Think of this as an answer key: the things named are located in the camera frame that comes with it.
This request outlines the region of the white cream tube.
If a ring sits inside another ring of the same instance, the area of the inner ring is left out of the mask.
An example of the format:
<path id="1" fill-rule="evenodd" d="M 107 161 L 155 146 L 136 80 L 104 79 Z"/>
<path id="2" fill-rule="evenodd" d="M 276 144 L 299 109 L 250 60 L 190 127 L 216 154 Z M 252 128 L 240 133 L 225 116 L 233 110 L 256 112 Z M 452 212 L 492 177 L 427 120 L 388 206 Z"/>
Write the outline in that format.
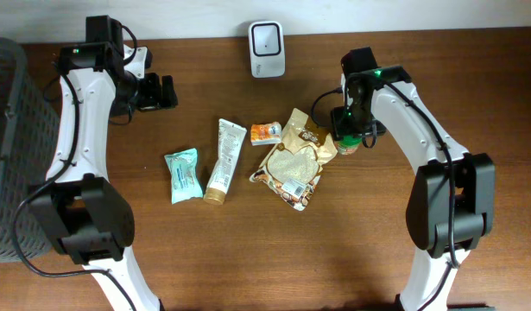
<path id="1" fill-rule="evenodd" d="M 204 201 L 222 205 L 230 188 L 247 130 L 231 121 L 218 120 L 218 159 L 207 183 Z"/>

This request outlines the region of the green round item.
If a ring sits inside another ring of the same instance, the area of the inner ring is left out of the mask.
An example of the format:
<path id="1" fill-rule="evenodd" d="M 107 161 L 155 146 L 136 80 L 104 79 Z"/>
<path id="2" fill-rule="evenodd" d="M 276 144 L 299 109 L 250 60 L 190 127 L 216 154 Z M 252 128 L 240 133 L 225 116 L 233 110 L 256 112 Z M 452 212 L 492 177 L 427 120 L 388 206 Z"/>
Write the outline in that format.
<path id="1" fill-rule="evenodd" d="M 341 140 L 335 142 L 335 146 L 340 155 L 348 156 L 357 151 L 361 142 L 362 139 L 360 137 L 344 136 Z"/>

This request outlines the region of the small orange white box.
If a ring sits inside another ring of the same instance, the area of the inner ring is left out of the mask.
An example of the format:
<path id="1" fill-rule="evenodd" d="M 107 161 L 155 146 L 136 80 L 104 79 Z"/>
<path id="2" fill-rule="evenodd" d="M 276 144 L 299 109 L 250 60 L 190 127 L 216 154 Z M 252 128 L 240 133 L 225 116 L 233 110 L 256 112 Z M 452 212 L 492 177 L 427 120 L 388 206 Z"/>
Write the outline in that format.
<path id="1" fill-rule="evenodd" d="M 278 122 L 253 124 L 250 127 L 250 142 L 253 146 L 280 143 L 281 125 Z"/>

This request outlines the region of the beige brown snack bag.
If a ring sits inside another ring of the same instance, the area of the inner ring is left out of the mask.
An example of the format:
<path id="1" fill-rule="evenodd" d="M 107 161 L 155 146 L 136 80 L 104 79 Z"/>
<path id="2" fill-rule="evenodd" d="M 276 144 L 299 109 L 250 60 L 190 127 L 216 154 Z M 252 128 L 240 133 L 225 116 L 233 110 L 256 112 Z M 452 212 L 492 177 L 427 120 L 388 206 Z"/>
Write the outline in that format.
<path id="1" fill-rule="evenodd" d="M 332 134 L 299 109 L 282 129 L 281 141 L 262 160 L 251 182 L 266 184 L 297 211 L 308 206 L 323 167 L 338 153 Z"/>

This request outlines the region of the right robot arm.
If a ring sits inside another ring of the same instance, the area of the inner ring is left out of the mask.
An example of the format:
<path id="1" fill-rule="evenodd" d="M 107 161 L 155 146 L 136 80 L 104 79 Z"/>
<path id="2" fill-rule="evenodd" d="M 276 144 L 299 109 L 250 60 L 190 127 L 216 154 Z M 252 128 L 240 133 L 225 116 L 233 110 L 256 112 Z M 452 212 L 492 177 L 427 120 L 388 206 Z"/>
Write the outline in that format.
<path id="1" fill-rule="evenodd" d="M 414 259 L 395 306 L 446 310 L 461 264 L 492 230 L 495 164 L 447 133 L 403 67 L 378 66 L 371 48 L 351 50 L 341 67 L 344 103 L 331 112 L 334 141 L 371 149 L 389 132 L 414 171 L 406 210 Z"/>

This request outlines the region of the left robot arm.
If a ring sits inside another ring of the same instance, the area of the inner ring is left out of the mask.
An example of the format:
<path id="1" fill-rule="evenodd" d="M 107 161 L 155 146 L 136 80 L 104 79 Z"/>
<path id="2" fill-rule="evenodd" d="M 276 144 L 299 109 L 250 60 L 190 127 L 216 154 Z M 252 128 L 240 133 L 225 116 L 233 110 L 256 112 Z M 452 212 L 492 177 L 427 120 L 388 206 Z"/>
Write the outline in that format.
<path id="1" fill-rule="evenodd" d="M 109 16 L 89 16 L 85 42 L 60 50 L 59 138 L 28 203 L 56 252 L 93 275 L 114 309 L 161 310 L 135 259 L 132 209 L 109 182 L 107 130 L 112 117 L 172 109 L 178 99 L 171 76 L 149 71 L 151 52 L 124 45 L 125 31 Z"/>

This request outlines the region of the teal wipes packet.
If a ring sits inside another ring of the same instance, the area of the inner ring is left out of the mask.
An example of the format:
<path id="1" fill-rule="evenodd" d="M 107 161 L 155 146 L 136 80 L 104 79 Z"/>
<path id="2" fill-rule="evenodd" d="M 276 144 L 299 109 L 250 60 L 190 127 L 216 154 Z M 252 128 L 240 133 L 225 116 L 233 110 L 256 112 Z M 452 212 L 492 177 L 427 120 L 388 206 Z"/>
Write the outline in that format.
<path id="1" fill-rule="evenodd" d="M 195 148 L 164 155 L 171 174 L 171 203 L 202 198 L 203 191 L 196 175 L 198 151 Z"/>

